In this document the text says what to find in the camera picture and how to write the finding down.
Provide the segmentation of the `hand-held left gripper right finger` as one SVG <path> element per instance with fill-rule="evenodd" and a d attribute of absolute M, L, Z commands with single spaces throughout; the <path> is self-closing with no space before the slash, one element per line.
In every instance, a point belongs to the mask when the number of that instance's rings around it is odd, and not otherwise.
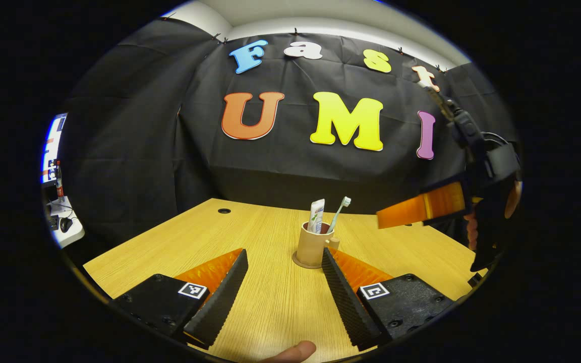
<path fill-rule="evenodd" d="M 321 267 L 349 340 L 360 351 L 399 340 L 454 304 L 415 274 L 393 277 L 333 248 L 324 248 Z"/>

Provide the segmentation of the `white toothbrush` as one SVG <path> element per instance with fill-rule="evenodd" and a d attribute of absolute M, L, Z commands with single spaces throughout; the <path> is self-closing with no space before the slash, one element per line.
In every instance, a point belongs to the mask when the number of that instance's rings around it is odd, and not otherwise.
<path fill-rule="evenodd" d="M 342 209 L 348 207 L 351 204 L 351 202 L 352 202 L 352 200 L 349 197 L 347 197 L 347 196 L 343 197 L 343 199 L 339 205 L 339 209 L 337 209 L 336 214 L 333 216 L 332 221 L 330 222 L 327 234 L 330 234 L 335 230 L 336 223 L 337 223 L 337 217 L 341 213 Z"/>

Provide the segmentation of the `white side table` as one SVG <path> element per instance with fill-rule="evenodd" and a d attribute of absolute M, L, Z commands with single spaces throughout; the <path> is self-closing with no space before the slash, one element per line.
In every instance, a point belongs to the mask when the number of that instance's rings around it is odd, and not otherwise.
<path fill-rule="evenodd" d="M 49 232 L 51 233 L 55 243 L 60 248 L 69 246 L 85 236 L 84 227 L 81 221 L 79 221 L 79 218 L 67 196 L 64 197 L 64 202 L 55 200 L 46 203 L 45 211 Z M 59 220 L 61 217 L 68 217 L 73 220 L 71 229 L 66 233 L 60 232 Z"/>

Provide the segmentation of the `black backdrop cloth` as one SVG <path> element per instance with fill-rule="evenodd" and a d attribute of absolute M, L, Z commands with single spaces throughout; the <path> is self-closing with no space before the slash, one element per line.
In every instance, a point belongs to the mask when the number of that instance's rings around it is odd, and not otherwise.
<path fill-rule="evenodd" d="M 98 60 L 63 103 L 58 158 L 88 234 L 109 248 L 221 198 L 375 214 L 466 166 L 422 86 L 487 139 L 518 136 L 474 64 L 441 72 L 394 47 L 330 34 L 221 43 L 156 20 Z"/>

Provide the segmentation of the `computer monitor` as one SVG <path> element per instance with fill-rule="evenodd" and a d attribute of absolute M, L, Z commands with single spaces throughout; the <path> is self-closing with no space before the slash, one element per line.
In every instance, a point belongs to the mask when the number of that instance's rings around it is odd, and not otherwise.
<path fill-rule="evenodd" d="M 51 126 L 46 134 L 44 143 L 44 154 L 42 155 L 42 171 L 40 182 L 42 184 L 54 182 L 57 177 L 57 159 L 62 130 L 65 125 L 68 113 L 58 113 L 51 122 Z"/>

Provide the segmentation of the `beige cup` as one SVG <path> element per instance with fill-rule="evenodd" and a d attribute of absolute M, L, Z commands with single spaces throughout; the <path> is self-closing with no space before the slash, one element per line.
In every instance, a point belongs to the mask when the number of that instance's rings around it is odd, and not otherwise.
<path fill-rule="evenodd" d="M 339 250 L 340 239 L 334 237 L 335 230 L 327 234 L 329 223 L 322 223 L 322 234 L 314 234 L 306 230 L 307 222 L 302 225 L 299 236 L 297 257 L 300 262 L 308 265 L 321 263 L 325 248 Z"/>

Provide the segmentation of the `white toothpaste tube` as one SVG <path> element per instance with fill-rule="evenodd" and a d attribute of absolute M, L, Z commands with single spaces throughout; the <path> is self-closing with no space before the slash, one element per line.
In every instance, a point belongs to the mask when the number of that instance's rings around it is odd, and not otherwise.
<path fill-rule="evenodd" d="M 307 222 L 306 230 L 314 234 L 322 234 L 323 212 L 325 207 L 325 199 L 320 199 L 312 202 L 310 208 L 310 216 Z"/>

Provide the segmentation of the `small red bottle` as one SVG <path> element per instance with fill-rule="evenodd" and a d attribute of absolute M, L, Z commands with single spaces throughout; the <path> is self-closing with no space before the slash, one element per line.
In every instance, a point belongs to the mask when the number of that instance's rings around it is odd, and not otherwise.
<path fill-rule="evenodd" d="M 64 202 L 64 192 L 63 192 L 63 173 L 61 162 L 56 159 L 55 161 L 55 181 L 56 181 L 56 193 L 57 200 L 59 202 Z"/>

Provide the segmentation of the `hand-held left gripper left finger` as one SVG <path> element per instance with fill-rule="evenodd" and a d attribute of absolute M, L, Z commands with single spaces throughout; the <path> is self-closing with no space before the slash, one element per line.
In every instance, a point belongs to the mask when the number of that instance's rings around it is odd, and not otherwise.
<path fill-rule="evenodd" d="M 153 274 L 113 299 L 145 326 L 183 344 L 213 345 L 248 271 L 247 251 L 233 250 L 176 277 Z"/>

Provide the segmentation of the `brown round coaster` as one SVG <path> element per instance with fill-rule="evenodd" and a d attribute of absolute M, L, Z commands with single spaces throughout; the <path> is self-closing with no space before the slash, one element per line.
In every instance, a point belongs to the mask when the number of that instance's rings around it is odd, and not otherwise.
<path fill-rule="evenodd" d="M 300 262 L 300 260 L 298 260 L 298 257 L 297 257 L 297 251 L 295 251 L 293 253 L 292 261 L 295 262 L 295 264 L 297 264 L 297 266 L 303 267 L 305 269 L 321 269 L 321 263 L 316 264 L 316 265 L 308 265 L 308 264 L 304 264 L 304 263 Z"/>

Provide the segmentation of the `wooden desktop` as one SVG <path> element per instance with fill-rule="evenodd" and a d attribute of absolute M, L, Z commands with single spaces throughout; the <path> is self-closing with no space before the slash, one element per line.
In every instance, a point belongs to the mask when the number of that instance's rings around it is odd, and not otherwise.
<path fill-rule="evenodd" d="M 308 216 L 307 210 L 210 199 L 84 268 L 115 298 L 152 274 L 175 277 L 244 248 L 249 268 L 210 354 L 252 363 L 310 340 L 317 351 L 306 363 L 356 355 L 322 271 L 292 261 Z M 470 292 L 475 253 L 430 226 L 378 229 L 374 215 L 341 214 L 335 236 L 339 250 L 391 276 L 413 273 L 450 299 Z"/>

